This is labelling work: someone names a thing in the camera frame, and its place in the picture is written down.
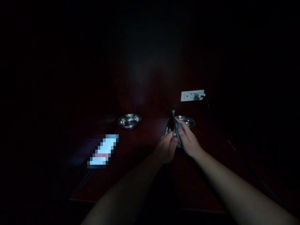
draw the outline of dark background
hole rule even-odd
[[[125,113],[165,118],[175,109],[212,119],[204,101],[180,102],[189,90],[204,89],[224,134],[295,186],[296,15],[293,6],[261,3],[7,5],[3,68],[13,87],[3,88],[11,111],[5,152],[16,153],[17,166],[5,185],[16,199],[6,215],[32,223],[67,217],[86,170],[65,160]]]

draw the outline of metal bowl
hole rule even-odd
[[[142,121],[142,117],[138,114],[127,114],[118,119],[118,125],[124,130],[133,130],[137,128]]]
[[[195,121],[189,117],[186,117],[186,116],[176,116],[178,119],[186,122],[186,124],[192,128],[193,126],[195,126]]]

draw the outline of power outlet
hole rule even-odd
[[[181,92],[181,101],[188,102],[188,101],[198,101],[203,99],[203,98],[195,97],[195,93],[204,94],[204,90]]]
[[[184,100],[189,100],[189,101],[191,101],[191,100],[194,99],[194,97],[195,97],[195,93],[194,93],[194,92],[193,92],[193,93],[186,93],[186,94],[184,95]]]

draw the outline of power cord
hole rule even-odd
[[[203,98],[203,100],[205,100],[205,102],[207,103],[207,107],[208,107],[208,111],[211,115],[211,117],[213,118],[211,109],[210,109],[210,105],[208,103],[208,101],[206,100],[206,96],[200,96],[200,98]],[[253,171],[253,169],[251,168],[251,166],[246,162],[246,160],[244,159],[244,157],[236,150],[236,148],[232,145],[231,141],[228,139],[228,143],[230,145],[230,147],[233,149],[233,151],[237,154],[239,160],[248,168],[248,170],[253,174],[253,176],[269,191],[269,193],[273,196],[274,201],[279,204],[282,208],[284,208],[285,210],[287,210],[287,208],[285,207],[285,205],[282,203],[282,201],[277,197],[277,195],[271,190],[271,188],[268,187],[268,185]]]

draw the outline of table surface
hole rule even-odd
[[[222,164],[230,168],[253,186],[267,194],[266,189],[255,179],[239,160],[228,144],[228,139],[213,124],[202,117],[191,131],[202,148]],[[132,131],[118,129],[119,143],[111,161],[104,169],[98,169],[87,183],[74,191],[70,200],[96,202],[115,182],[138,165],[154,149],[164,135],[169,118],[144,118],[141,125]],[[252,169],[277,194],[293,214],[298,214],[299,194],[284,185],[281,177],[259,162],[245,148],[235,146],[247,158]],[[166,164],[151,185],[146,203],[158,207],[177,207],[211,213],[225,213],[218,197],[208,185],[196,163],[182,149],[177,149],[174,159]]]

